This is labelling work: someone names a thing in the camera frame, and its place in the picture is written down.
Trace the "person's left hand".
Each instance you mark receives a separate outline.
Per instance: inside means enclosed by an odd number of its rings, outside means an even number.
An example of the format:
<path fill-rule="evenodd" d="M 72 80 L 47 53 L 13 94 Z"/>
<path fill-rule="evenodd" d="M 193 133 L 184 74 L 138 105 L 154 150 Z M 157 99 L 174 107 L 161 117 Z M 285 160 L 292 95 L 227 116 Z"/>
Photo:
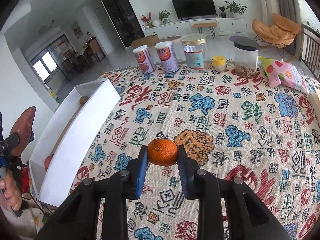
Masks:
<path fill-rule="evenodd" d="M 1 195 L 1 206 L 6 209 L 12 208 L 14 211 L 19 210 L 22 204 L 22 195 L 10 170 L 7 170 L 6 177 L 1 179 L 0 184 L 1 192 L 4 190 L 4 195 Z"/>

